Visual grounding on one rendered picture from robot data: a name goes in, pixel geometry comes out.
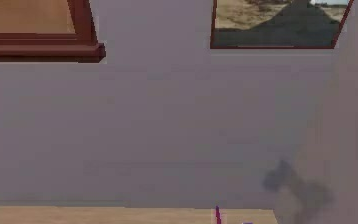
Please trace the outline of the red framed landscape window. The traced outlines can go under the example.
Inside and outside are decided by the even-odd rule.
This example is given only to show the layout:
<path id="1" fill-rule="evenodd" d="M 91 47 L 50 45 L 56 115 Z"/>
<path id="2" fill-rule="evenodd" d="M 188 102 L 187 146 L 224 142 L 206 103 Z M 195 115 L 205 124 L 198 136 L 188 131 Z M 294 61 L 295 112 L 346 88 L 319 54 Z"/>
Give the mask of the red framed landscape window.
<path id="1" fill-rule="evenodd" d="M 353 0 L 214 0 L 212 49 L 332 49 Z"/>

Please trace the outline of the red-brown framed window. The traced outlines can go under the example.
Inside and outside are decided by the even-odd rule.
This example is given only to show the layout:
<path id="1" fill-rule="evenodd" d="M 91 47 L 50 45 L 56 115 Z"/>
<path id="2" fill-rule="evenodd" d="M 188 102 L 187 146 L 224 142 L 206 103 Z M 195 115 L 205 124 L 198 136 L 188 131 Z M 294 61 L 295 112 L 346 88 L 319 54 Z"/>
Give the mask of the red-brown framed window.
<path id="1" fill-rule="evenodd" d="M 0 62 L 98 63 L 90 0 L 0 0 Z"/>

